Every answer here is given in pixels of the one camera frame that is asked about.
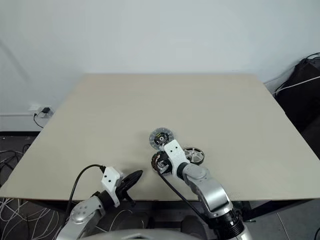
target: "power outlet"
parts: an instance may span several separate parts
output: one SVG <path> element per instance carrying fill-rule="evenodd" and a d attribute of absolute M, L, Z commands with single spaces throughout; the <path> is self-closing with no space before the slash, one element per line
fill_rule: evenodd
<path fill-rule="evenodd" d="M 42 112 L 44 108 L 49 108 L 48 113 Z M 28 110 L 32 115 L 36 114 L 38 118 L 50 118 L 54 114 L 54 110 L 52 106 L 49 105 L 39 105 L 39 104 L 32 104 Z"/>

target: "baseboard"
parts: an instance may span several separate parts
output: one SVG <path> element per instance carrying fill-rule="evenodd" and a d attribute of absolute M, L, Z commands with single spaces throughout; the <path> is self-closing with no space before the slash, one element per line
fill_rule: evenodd
<path fill-rule="evenodd" d="M 0 136 L 38 136 L 40 131 L 0 131 Z"/>

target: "table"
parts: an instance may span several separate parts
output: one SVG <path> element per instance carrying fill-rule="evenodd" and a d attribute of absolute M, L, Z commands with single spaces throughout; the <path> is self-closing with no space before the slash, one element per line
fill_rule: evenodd
<path fill-rule="evenodd" d="M 67 200 L 89 164 L 125 174 L 141 201 L 177 201 L 151 168 L 149 134 L 172 130 L 182 147 L 204 151 L 203 166 L 232 201 L 320 197 L 320 162 L 262 82 L 250 74 L 87 74 L 33 142 L 0 196 Z M 101 191 L 86 171 L 74 199 Z M 189 200 L 184 182 L 169 181 Z"/>

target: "black bag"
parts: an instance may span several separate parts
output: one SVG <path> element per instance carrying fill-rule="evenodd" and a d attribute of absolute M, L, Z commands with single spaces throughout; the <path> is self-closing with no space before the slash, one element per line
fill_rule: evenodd
<path fill-rule="evenodd" d="M 320 53 L 302 59 L 294 67 L 294 71 L 288 80 L 279 88 L 285 88 L 320 76 L 320 56 L 309 58 L 317 54 Z M 284 89 L 275 96 L 275 99 L 301 133 L 320 116 L 320 78 Z"/>

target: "metal wheel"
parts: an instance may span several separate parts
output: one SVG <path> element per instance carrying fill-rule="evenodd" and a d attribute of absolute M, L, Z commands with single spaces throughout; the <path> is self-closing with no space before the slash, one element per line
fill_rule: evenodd
<path fill-rule="evenodd" d="M 183 151 L 185 153 L 186 159 L 188 159 L 193 164 L 200 165 L 203 163 L 205 159 L 204 152 L 201 151 L 199 148 L 187 147 Z"/>

